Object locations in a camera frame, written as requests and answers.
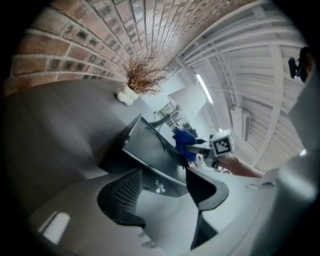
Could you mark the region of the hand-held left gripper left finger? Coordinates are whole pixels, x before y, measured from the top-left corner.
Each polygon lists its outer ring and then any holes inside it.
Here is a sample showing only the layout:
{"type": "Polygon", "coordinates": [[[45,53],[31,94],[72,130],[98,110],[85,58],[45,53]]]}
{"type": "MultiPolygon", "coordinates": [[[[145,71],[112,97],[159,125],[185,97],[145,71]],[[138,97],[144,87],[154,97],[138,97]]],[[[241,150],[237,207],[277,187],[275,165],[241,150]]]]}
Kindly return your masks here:
{"type": "Polygon", "coordinates": [[[141,178],[131,170],[74,183],[38,208],[29,225],[57,254],[155,254],[136,215],[141,178]]]}

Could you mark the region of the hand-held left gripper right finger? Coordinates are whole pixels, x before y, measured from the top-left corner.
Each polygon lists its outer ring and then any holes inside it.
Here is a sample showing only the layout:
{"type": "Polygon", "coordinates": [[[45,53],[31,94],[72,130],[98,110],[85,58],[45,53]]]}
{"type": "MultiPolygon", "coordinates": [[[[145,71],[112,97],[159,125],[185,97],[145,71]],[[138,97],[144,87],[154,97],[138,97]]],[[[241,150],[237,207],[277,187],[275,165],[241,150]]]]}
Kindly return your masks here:
{"type": "Polygon", "coordinates": [[[198,217],[193,251],[312,251],[316,162],[291,159],[262,179],[188,168],[198,217]]]}

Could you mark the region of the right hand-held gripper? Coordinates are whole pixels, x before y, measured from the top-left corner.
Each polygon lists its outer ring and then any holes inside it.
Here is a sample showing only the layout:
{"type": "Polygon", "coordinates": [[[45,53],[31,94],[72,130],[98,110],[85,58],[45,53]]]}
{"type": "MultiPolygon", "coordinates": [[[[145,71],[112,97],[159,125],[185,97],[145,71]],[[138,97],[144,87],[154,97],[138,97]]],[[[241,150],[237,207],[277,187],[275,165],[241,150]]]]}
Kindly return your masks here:
{"type": "Polygon", "coordinates": [[[211,134],[202,144],[186,145],[187,151],[203,155],[207,167],[217,168],[219,157],[233,154],[235,141],[231,129],[218,131],[211,134]]]}

